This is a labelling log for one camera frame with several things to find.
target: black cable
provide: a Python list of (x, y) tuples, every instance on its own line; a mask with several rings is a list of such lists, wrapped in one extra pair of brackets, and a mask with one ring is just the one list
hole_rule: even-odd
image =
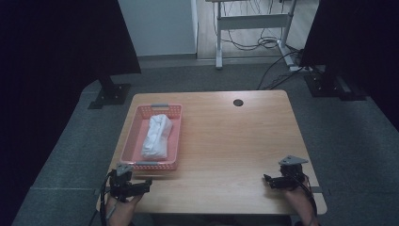
[(88, 226), (91, 226), (91, 224), (93, 223), (93, 220), (97, 215), (97, 212), (98, 212), (97, 210), (94, 211), (93, 216), (91, 216), (90, 222), (88, 223)]
[(273, 7), (273, 0), (272, 0), (272, 3), (270, 4), (269, 14), (272, 12), (272, 7)]
[[(223, 11), (224, 11), (225, 16), (227, 16), (228, 13), (226, 12), (226, 7), (225, 7), (224, 4), (223, 4)], [(214, 14), (214, 31), (215, 31), (215, 34), (218, 35), (217, 31), (216, 31), (216, 26), (215, 26), (215, 3), (214, 3), (213, 14)], [(223, 40), (225, 42), (232, 43), (237, 49), (242, 50), (242, 51), (255, 50), (255, 49), (257, 49), (258, 47), (261, 47), (261, 46), (266, 48), (266, 49), (271, 49), (271, 48), (277, 47), (278, 46), (278, 44), (277, 44), (278, 38), (276, 38), (276, 37), (262, 37), (263, 32), (264, 32), (264, 30), (261, 33), (261, 37), (258, 39), (258, 44), (254, 44), (254, 45), (243, 45), (243, 44), (240, 44), (240, 43), (237, 43), (237, 42), (233, 41), (232, 40), (232, 36), (231, 36), (231, 30), (228, 30), (230, 40), (224, 40), (224, 39), (221, 39), (221, 40)]]
[(302, 182), (298, 181), (290, 171), (285, 170), (282, 171), (282, 173), (290, 176), (293, 180), (296, 181), (297, 185), (300, 186), (305, 191), (306, 196), (308, 197), (308, 200), (311, 203), (311, 207), (313, 208), (314, 215), (317, 217), (317, 205), (316, 201), (314, 200), (313, 193), (311, 192), (311, 182), (309, 181), (309, 176), (306, 175), (305, 173), (302, 173), (302, 175), (308, 179), (309, 183), (309, 189), (308, 189), (307, 187), (305, 187), (305, 185), (303, 185)]
[(276, 79), (274, 79), (271, 82), (270, 85), (268, 85), (267, 87), (263, 87), (262, 90), (271, 90), (271, 89), (273, 89), (275, 87), (276, 83), (278, 83), (282, 79), (282, 77), (288, 77), (288, 76), (290, 76), (290, 74), (286, 74), (285, 73), (285, 74), (279, 75)]
[(101, 198), (100, 198), (100, 218), (101, 218), (101, 223), (103, 226), (106, 226), (106, 219), (105, 219), (105, 187), (106, 187), (106, 182), (108, 181), (108, 178), (111, 176), (111, 172), (108, 172), (106, 174), (104, 182), (102, 184), (102, 189), (101, 189)]
[(225, 7), (225, 3), (223, 3), (223, 8), (224, 8), (224, 10), (225, 10), (225, 16), (227, 16), (227, 15), (229, 15), (230, 14), (230, 12), (231, 12), (231, 8), (232, 8), (232, 4), (234, 4), (235, 2), (232, 2), (231, 4), (230, 4), (230, 8), (229, 8), (229, 12), (228, 12), (228, 14), (226, 14), (226, 7)]
[(269, 90), (272, 90), (272, 89), (274, 89), (275, 87), (277, 87), (278, 85), (280, 85), (281, 83), (287, 81), (287, 80), (290, 79), (292, 76), (294, 76), (296, 73), (299, 73), (299, 71), (301, 71), (302, 69), (303, 69), (303, 67), (302, 67), (302, 68), (299, 68), (298, 70), (296, 70), (296, 71), (294, 71), (294, 72), (291, 72), (290, 74), (286, 75), (286, 78), (283, 79), (282, 81), (279, 81), (279, 79), (274, 80), (274, 81), (272, 82), (272, 84), (269, 86), (269, 87), (270, 87)]
[(256, 13), (256, 11), (255, 11), (256, 6), (255, 6), (255, 8), (254, 8), (251, 1), (249, 1), (249, 4), (250, 4), (250, 7), (252, 8), (252, 11), (253, 11), (254, 13)]
[(300, 50), (294, 48), (293, 46), (288, 45), (287, 43), (285, 43), (285, 46), (287, 46), (291, 51), (295, 51), (295, 52), (298, 52), (298, 53), (299, 53), (299, 51), (300, 51)]
[(255, 0), (254, 2), (255, 2), (255, 7), (258, 10), (258, 13), (262, 14), (262, 11), (261, 11), (261, 0), (258, 0), (258, 1)]
[(296, 52), (291, 52), (291, 53), (289, 53), (289, 54), (286, 54), (286, 55), (280, 57), (278, 60), (276, 60), (272, 65), (270, 65), (270, 67), (269, 67), (269, 68), (266, 70), (266, 72), (263, 74), (262, 80), (261, 80), (261, 82), (259, 83), (259, 86), (256, 88), (256, 90), (259, 90), (259, 89), (261, 88), (262, 82), (264, 81), (264, 78), (266, 77), (266, 74), (270, 71), (270, 69), (271, 69), (273, 66), (275, 66), (280, 60), (282, 60), (283, 58), (285, 58), (285, 57), (287, 57), (287, 56), (289, 56), (289, 55), (292, 55), (292, 54), (296, 54)]

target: white wall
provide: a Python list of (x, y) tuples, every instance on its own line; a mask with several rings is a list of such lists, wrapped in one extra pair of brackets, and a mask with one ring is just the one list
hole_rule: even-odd
[(196, 0), (119, 0), (139, 57), (197, 52)]

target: white desk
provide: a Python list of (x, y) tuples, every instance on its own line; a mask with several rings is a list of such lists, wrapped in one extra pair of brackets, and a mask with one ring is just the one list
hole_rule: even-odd
[(284, 60), (291, 71), (298, 70), (289, 53), (291, 52), (287, 46), (288, 32), (290, 31), (291, 22), (294, 17), (296, 0), (292, 0), (288, 13), (257, 15), (257, 16), (233, 16), (222, 17), (221, 8), (224, 2), (246, 1), (246, 0), (205, 0), (206, 2), (217, 3), (217, 42), (216, 42), (216, 68), (222, 69), (223, 56), (221, 46), (221, 31), (229, 29), (254, 29), (254, 28), (273, 28), (282, 27), (284, 29), (281, 40), (278, 40), (279, 50), (284, 56)]

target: gray carpet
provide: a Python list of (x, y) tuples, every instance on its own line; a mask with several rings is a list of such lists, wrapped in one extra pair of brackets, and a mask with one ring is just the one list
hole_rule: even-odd
[[(130, 83), (125, 105), (88, 110), (101, 88), (83, 92), (70, 122), (29, 190), (13, 225), (88, 225), (95, 190), (103, 182), (130, 102), (137, 93), (253, 90), (269, 64), (143, 69), (115, 75)], [(270, 70), (262, 87), (287, 73), (284, 64)], [(399, 222), (399, 134), (375, 105), (366, 101), (312, 98), (299, 73), (280, 84), (287, 91), (324, 190), (323, 225), (397, 225)], [(100, 225), (97, 215), (93, 225)]]

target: black curtain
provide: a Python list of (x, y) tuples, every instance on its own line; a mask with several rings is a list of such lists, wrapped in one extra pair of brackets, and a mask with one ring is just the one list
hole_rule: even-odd
[(118, 0), (0, 0), (5, 225), (54, 149), (83, 88), (100, 75), (122, 73), (140, 73), (140, 67)]
[(327, 65), (375, 100), (399, 130), (399, 3), (321, 0), (301, 64)]

